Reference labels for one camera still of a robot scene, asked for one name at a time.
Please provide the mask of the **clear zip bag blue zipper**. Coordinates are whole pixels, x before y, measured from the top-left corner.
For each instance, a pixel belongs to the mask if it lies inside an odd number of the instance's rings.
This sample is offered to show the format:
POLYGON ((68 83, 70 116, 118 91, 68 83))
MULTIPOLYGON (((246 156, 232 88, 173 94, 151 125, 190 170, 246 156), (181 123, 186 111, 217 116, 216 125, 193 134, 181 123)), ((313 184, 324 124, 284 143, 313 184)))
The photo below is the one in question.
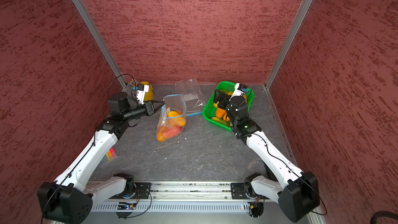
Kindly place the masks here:
POLYGON ((161 127, 167 127, 167 128, 174 128, 175 126, 180 126, 185 128, 187 124, 187 106, 186 103, 183 99, 182 94, 171 94, 167 95, 163 98, 165 104, 161 107, 160 111, 160 118, 158 122, 157 129, 161 127), (181 112, 181 116, 178 118, 168 118, 167 114, 169 111, 179 111, 181 112))

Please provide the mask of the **red mango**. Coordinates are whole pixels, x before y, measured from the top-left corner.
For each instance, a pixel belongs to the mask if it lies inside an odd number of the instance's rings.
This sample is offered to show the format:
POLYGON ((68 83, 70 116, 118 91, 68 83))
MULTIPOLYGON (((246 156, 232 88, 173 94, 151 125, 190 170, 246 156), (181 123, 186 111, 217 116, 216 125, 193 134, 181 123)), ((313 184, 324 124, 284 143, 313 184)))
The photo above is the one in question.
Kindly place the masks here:
POLYGON ((165 139, 170 139, 175 136, 178 136, 183 131, 183 128, 180 126, 175 126, 174 128, 166 128, 163 131, 163 136, 165 139))

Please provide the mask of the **large orange mango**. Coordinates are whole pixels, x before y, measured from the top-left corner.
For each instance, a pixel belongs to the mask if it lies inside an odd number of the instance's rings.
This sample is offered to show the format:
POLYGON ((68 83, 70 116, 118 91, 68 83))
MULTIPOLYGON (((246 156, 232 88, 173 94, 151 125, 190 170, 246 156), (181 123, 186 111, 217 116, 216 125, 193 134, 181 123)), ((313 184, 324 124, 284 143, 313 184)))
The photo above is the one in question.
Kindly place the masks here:
POLYGON ((159 142, 164 142, 167 138, 164 136, 164 132, 167 131, 167 127, 161 127, 157 129, 157 140, 159 142))

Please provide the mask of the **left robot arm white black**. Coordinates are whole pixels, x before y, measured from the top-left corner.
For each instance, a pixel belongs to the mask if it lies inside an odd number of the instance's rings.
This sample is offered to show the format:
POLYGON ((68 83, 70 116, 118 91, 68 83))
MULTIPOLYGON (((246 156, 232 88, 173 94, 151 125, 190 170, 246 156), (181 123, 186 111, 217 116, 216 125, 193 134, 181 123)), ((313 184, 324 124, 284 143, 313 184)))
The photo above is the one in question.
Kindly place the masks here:
POLYGON ((139 198, 134 177, 117 173, 92 188, 87 183, 105 155, 130 128, 130 121, 151 116, 162 108, 164 101, 144 101, 144 91, 138 91, 137 104, 131 106, 126 92, 108 98, 110 115, 96 127, 93 138, 71 165, 52 183, 43 183, 38 191, 41 219, 65 224, 82 223, 91 210, 114 197, 139 198))

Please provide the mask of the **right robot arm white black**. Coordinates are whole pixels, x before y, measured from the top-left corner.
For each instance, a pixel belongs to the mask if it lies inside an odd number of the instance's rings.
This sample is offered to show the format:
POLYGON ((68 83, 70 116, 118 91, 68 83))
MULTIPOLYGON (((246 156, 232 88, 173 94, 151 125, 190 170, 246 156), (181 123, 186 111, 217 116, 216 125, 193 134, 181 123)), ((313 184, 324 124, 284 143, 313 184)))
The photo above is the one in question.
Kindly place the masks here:
POLYGON ((258 173, 246 180, 248 192, 278 203, 282 212, 296 223, 321 204, 318 179, 312 172, 303 172, 287 159, 266 137, 260 126, 249 117, 244 93, 227 95, 214 91, 214 105, 226 111, 227 126, 253 150, 274 174, 270 180, 258 173))

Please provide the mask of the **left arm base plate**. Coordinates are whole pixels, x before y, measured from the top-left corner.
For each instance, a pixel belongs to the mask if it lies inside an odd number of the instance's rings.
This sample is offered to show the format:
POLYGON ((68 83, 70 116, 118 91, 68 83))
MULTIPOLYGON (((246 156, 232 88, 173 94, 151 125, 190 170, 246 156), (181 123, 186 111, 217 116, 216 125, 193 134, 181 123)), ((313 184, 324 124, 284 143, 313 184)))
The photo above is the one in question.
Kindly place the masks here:
POLYGON ((135 183, 134 189, 131 192, 123 192, 118 194, 118 198, 121 199, 149 199, 149 193, 151 190, 152 183, 143 182, 143 183, 135 183))

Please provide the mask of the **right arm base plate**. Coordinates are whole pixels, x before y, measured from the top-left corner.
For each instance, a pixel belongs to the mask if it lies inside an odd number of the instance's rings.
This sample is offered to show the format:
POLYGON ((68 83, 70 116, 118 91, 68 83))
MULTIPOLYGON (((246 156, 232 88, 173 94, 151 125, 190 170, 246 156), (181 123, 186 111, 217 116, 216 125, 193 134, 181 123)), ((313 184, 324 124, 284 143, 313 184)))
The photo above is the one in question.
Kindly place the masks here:
POLYGON ((231 183, 231 196, 234 200, 257 200, 257 195, 250 183, 231 183))

